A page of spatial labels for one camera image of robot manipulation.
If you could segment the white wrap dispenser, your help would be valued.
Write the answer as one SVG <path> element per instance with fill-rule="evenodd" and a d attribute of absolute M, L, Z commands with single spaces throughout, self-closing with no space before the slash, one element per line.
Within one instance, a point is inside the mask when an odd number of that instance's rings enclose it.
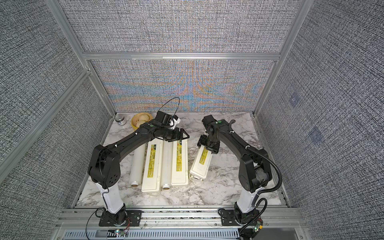
<path fill-rule="evenodd" d="M 200 146 L 198 155 L 196 156 L 189 172 L 189 177 L 191 179 L 203 182 L 207 178 L 212 155 L 212 152 L 209 151 L 205 146 Z"/>
<path fill-rule="evenodd" d="M 171 185 L 173 187 L 187 186 L 188 183 L 188 140 L 185 142 L 173 142 Z"/>
<path fill-rule="evenodd" d="M 160 190 L 163 157 L 163 141 L 154 139 L 148 142 L 142 192 L 153 193 Z"/>

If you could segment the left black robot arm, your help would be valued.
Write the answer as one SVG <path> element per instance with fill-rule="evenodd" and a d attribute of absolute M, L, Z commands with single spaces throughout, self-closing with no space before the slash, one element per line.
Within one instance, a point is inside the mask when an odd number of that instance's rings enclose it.
<path fill-rule="evenodd" d="M 121 226 L 125 224 L 126 205 L 120 197 L 118 181 L 121 177 L 120 161 L 138 147 L 159 138 L 167 142 L 189 139 L 189 134 L 178 127 L 164 125 L 155 119 L 142 124 L 136 131 L 113 144 L 94 148 L 88 175 L 96 184 L 104 200 L 102 219 Z"/>

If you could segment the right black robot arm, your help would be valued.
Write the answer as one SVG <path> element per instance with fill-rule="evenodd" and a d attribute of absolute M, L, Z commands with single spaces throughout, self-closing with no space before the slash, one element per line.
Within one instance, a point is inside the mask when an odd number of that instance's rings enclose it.
<path fill-rule="evenodd" d="M 217 154 L 220 143 L 225 144 L 239 160 L 239 181 L 243 187 L 240 198 L 235 202 L 236 221 L 244 225 L 259 214 L 255 209 L 260 191 L 272 179 L 270 163 L 265 160 L 268 153 L 257 150 L 244 141 L 232 128 L 235 121 L 216 120 L 212 115 L 205 116 L 202 123 L 206 134 L 202 135 L 198 147 L 204 147 L 211 154 Z"/>

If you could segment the middle plastic wrap roll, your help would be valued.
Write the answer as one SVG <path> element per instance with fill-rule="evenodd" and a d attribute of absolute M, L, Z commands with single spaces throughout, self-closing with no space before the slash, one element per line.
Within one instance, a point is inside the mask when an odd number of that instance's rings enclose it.
<path fill-rule="evenodd" d="M 164 141 L 161 172 L 161 187 L 163 190 L 171 188 L 172 180 L 173 143 Z"/>

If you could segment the plastic wrap roll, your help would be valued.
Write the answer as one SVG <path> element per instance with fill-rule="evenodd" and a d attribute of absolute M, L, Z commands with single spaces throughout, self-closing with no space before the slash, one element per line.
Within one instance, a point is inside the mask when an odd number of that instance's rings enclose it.
<path fill-rule="evenodd" d="M 163 190 L 171 188 L 172 180 L 173 143 L 164 141 L 161 172 L 161 187 Z"/>
<path fill-rule="evenodd" d="M 146 159 L 147 144 L 143 144 L 134 150 L 132 167 L 130 172 L 130 185 L 133 188 L 142 184 L 144 163 Z"/>

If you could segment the left plastic wrap roll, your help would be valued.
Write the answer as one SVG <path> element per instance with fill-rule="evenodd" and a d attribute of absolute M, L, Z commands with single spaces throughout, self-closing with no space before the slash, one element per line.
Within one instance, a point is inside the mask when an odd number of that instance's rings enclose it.
<path fill-rule="evenodd" d="M 146 159 L 147 144 L 143 144 L 134 150 L 132 167 L 130 172 L 130 185 L 133 188 L 142 184 L 144 163 Z"/>

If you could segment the yellow bowl with buns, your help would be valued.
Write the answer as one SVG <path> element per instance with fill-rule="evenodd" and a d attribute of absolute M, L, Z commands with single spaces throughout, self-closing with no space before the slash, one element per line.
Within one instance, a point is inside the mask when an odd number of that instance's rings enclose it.
<path fill-rule="evenodd" d="M 141 124 L 149 122 L 153 119 L 153 116 L 149 113 L 138 113 L 131 119 L 131 126 L 136 131 Z"/>

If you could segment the small silver tin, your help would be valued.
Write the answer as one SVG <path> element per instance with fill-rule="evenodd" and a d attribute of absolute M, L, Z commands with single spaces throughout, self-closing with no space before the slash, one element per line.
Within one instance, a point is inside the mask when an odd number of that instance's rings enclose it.
<path fill-rule="evenodd" d="M 119 126 L 124 126 L 127 123 L 126 116 L 124 114 L 116 114 L 115 115 L 115 122 Z"/>

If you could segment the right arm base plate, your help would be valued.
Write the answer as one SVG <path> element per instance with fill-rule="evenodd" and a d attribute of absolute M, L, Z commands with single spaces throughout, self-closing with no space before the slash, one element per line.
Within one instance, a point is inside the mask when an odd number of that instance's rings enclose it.
<path fill-rule="evenodd" d="M 218 214 L 221 217 L 223 226 L 244 226 L 251 220 L 260 217 L 263 212 L 259 210 L 253 210 L 249 213 L 242 213 L 240 210 L 233 209 L 219 209 Z"/>

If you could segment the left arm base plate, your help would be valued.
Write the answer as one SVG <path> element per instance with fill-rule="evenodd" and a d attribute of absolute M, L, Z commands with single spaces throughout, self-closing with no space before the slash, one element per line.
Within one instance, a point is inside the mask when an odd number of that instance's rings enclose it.
<path fill-rule="evenodd" d="M 138 227 L 142 218 L 140 210 L 126 210 L 125 215 L 120 211 L 117 214 L 111 214 L 108 211 L 102 213 L 99 221 L 99 227 Z"/>

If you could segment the aluminium mounting rail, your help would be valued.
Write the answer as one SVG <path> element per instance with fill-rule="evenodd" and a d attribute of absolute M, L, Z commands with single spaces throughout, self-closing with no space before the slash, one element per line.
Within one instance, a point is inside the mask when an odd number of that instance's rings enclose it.
<path fill-rule="evenodd" d="M 149 208 L 135 207 L 128 210 L 142 211 L 142 218 L 138 227 L 134 229 L 182 229 L 182 228 L 222 228 L 218 210 L 221 206 L 170 206 Z M 94 216 L 93 208 L 64 209 L 61 212 L 56 229 L 94 229 L 99 226 L 100 218 Z M 307 228 L 301 210 L 285 208 L 283 206 L 267 207 L 261 215 L 264 228 Z"/>

